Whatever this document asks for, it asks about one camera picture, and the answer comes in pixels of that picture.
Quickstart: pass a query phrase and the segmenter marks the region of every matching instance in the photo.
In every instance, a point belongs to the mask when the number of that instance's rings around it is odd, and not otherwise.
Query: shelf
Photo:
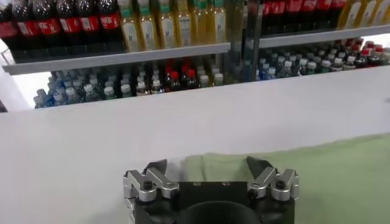
[[[323,41],[340,40],[346,38],[363,37],[390,33],[390,25],[365,27],[349,30],[336,30],[321,33],[308,33],[283,37],[270,37],[260,39],[259,48],[280,47],[296,44],[318,43]]]
[[[58,71],[65,69],[90,68],[95,66],[119,65],[140,61],[162,60],[167,58],[190,57],[206,54],[221,54],[230,50],[230,43],[202,46],[180,47],[157,51],[144,51],[126,54],[101,55],[95,57],[72,58],[65,60],[39,61],[4,65],[3,69],[10,75],[35,72]]]

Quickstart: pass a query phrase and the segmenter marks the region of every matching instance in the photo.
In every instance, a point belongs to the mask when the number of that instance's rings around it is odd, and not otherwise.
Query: coca-cola bottle
[[[33,0],[34,16],[48,44],[49,54],[53,57],[63,57],[67,54],[68,45],[60,21],[56,18],[54,0]]]
[[[85,54],[83,30],[77,16],[76,1],[57,0],[57,14],[70,43],[69,53]]]
[[[123,33],[120,24],[118,3],[115,0],[99,1],[100,21],[107,36],[109,51],[124,51]]]
[[[23,62],[27,59],[21,32],[12,21],[10,0],[0,2],[0,38],[10,49],[15,62]]]
[[[87,51],[90,53],[105,51],[105,38],[102,34],[97,6],[95,0],[77,0],[77,11],[88,43]]]
[[[43,35],[32,11],[32,0],[14,0],[12,15],[22,33],[29,58],[31,60],[47,58],[48,52],[45,49]]]

